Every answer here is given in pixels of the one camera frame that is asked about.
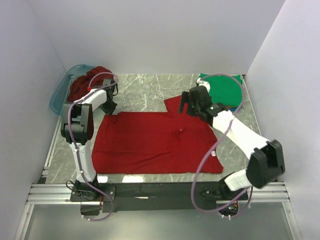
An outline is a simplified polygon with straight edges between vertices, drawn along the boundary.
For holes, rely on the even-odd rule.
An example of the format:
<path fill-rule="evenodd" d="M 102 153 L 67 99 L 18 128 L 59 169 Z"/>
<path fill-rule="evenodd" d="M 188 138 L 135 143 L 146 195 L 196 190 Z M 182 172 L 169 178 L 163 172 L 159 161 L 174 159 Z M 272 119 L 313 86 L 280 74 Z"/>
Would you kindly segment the bright red t shirt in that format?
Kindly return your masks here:
<path fill-rule="evenodd" d="M 210 126 L 179 113 L 181 97 L 164 100 L 165 112 L 105 115 L 97 132 L 93 167 L 98 174 L 183 174 L 196 172 L 217 142 Z"/>

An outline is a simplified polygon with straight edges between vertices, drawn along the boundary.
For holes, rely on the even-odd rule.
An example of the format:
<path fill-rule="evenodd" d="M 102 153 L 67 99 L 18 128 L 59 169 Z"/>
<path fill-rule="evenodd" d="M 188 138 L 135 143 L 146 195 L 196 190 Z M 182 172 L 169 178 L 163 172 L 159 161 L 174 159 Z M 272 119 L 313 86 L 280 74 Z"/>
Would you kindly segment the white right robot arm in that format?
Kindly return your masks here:
<path fill-rule="evenodd" d="M 230 111 L 220 102 L 213 103 L 205 86 L 198 85 L 183 91 L 178 112 L 198 117 L 220 131 L 247 157 L 245 169 L 235 171 L 218 182 L 218 195 L 222 198 L 230 200 L 249 187 L 261 189 L 285 173 L 281 143 L 255 133 L 236 118 L 235 111 Z"/>

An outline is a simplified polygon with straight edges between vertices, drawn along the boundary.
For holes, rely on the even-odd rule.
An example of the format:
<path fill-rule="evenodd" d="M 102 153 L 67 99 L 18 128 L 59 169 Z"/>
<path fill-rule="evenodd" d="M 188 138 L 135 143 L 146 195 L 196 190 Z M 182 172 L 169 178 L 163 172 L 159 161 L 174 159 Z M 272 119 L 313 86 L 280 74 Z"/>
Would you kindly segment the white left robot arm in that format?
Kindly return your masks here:
<path fill-rule="evenodd" d="M 91 151 L 91 139 L 95 130 L 94 111 L 101 109 L 106 115 L 112 115 L 117 107 L 114 102 L 117 94 L 118 81 L 106 78 L 101 86 L 94 86 L 81 98 L 63 104 L 60 132 L 72 150 L 76 184 L 86 183 L 82 195 L 88 201 L 94 201 L 100 195 Z"/>

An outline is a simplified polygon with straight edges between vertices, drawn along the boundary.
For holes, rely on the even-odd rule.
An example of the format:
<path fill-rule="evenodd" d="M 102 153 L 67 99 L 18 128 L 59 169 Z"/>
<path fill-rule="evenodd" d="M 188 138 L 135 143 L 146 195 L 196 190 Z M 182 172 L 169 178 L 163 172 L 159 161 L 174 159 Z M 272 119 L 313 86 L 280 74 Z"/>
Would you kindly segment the green folded t shirt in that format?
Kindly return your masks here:
<path fill-rule="evenodd" d="M 238 107 L 242 101 L 242 90 L 239 85 L 231 78 L 223 75 L 206 77 L 207 74 L 201 73 L 198 78 L 210 84 L 209 95 L 212 102 L 221 103 L 226 107 Z"/>

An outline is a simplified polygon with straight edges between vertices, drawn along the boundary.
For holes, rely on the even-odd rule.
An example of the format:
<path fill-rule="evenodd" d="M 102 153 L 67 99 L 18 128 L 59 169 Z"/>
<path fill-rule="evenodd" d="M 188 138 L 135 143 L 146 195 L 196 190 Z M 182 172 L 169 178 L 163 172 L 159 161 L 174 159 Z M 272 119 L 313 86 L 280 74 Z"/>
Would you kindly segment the dark red t shirt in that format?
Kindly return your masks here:
<path fill-rule="evenodd" d="M 91 79 L 93 77 L 94 80 L 92 81 L 90 87 L 100 87 L 102 86 L 104 79 L 114 79 L 114 76 L 112 74 L 107 74 L 111 73 L 110 70 L 106 69 L 103 66 L 97 66 L 91 70 L 89 70 L 86 75 L 82 75 L 78 77 L 70 86 L 70 91 L 69 95 L 67 97 L 68 102 L 74 102 L 83 96 L 85 96 L 88 93 L 88 87 Z"/>

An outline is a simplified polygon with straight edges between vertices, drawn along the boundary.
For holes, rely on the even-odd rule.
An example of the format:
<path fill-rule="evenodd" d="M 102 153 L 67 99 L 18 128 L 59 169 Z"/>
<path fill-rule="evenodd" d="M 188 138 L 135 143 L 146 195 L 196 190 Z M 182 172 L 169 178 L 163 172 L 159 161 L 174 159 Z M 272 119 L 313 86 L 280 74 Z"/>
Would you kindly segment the blue transparent plastic bin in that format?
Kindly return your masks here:
<path fill-rule="evenodd" d="M 53 97 L 50 100 L 51 110 L 61 116 L 63 114 L 63 105 L 67 100 L 70 93 L 71 84 L 80 76 L 85 76 L 87 72 L 93 69 L 95 66 L 79 64 L 70 68 L 61 83 L 57 87 Z"/>

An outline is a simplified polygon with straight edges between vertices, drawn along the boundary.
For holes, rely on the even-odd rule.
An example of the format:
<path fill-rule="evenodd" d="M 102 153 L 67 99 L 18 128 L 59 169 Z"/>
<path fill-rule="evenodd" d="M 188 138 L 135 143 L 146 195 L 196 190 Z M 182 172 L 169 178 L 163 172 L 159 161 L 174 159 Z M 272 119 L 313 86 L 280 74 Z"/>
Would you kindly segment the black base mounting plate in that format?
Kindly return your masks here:
<path fill-rule="evenodd" d="M 140 183 L 99 183 L 97 192 L 85 183 L 73 186 L 70 195 L 72 203 L 86 203 L 96 208 L 85 208 L 81 212 L 97 215 L 98 210 L 107 213 L 119 211 L 190 210 L 192 202 L 204 210 L 213 210 L 219 201 L 229 202 L 241 190 L 224 190 L 217 181 L 191 182 L 140 182 Z"/>

